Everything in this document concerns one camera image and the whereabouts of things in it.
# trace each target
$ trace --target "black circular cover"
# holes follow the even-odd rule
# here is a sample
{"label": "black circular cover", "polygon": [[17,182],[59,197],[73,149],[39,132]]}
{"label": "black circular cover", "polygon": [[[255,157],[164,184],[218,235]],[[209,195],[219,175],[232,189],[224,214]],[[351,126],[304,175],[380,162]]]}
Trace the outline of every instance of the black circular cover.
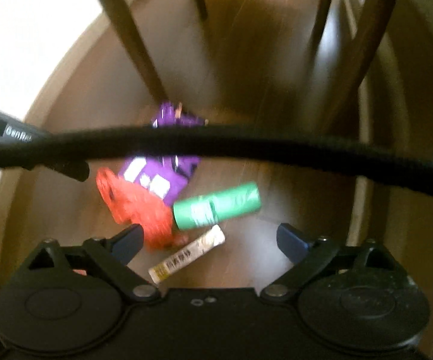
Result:
{"label": "black circular cover", "polygon": [[297,308],[314,333],[363,352],[415,343],[429,318],[428,301],[410,278],[372,268],[310,284],[299,296]]}
{"label": "black circular cover", "polygon": [[122,304],[114,288],[72,271],[48,280],[48,271],[33,271],[26,284],[2,290],[1,337],[27,350],[65,352],[89,344],[116,324]]}

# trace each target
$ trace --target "green roll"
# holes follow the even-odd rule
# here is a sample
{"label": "green roll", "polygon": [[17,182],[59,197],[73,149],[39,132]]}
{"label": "green roll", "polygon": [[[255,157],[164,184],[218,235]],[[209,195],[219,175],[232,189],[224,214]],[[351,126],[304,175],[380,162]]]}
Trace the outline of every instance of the green roll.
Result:
{"label": "green roll", "polygon": [[215,225],[260,208],[260,192],[256,183],[252,182],[230,190],[176,202],[173,205],[173,215],[180,230],[189,230]]}

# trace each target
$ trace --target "purple snack bag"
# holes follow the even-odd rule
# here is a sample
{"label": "purple snack bag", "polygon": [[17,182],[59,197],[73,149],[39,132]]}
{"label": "purple snack bag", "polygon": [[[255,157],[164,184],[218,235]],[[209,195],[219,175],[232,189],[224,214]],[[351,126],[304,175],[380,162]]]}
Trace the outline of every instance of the purple snack bag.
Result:
{"label": "purple snack bag", "polygon": [[[160,106],[158,115],[152,120],[155,128],[163,126],[203,126],[205,119],[191,115],[170,102]],[[167,206],[172,206],[200,162],[195,156],[136,157],[125,162],[119,176],[138,183],[159,196]]]}

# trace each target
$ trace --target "black device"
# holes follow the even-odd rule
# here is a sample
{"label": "black device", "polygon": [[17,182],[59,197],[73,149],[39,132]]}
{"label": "black device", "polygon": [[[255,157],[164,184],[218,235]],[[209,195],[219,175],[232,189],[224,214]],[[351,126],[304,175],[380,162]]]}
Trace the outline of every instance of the black device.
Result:
{"label": "black device", "polygon": [[297,264],[259,296],[162,296],[124,266],[143,245],[139,225],[80,247],[46,240],[0,292],[0,359],[425,359],[428,301],[385,247],[309,241],[286,223],[277,241]]}
{"label": "black device", "polygon": [[[50,135],[49,132],[0,112],[0,145],[29,143],[37,139],[48,138]],[[46,163],[45,166],[78,181],[85,181],[90,174],[90,167],[84,161]],[[28,170],[33,167],[34,165],[23,165],[23,168]]]}

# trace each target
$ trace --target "red plastic bag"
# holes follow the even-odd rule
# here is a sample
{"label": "red plastic bag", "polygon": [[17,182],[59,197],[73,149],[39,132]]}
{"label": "red plastic bag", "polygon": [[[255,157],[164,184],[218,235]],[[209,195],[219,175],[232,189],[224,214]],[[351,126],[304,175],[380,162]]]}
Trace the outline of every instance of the red plastic bag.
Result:
{"label": "red plastic bag", "polygon": [[116,176],[108,168],[98,169],[96,185],[115,222],[140,224],[149,248],[163,249],[188,242],[186,234],[172,233],[171,208],[146,188]]}

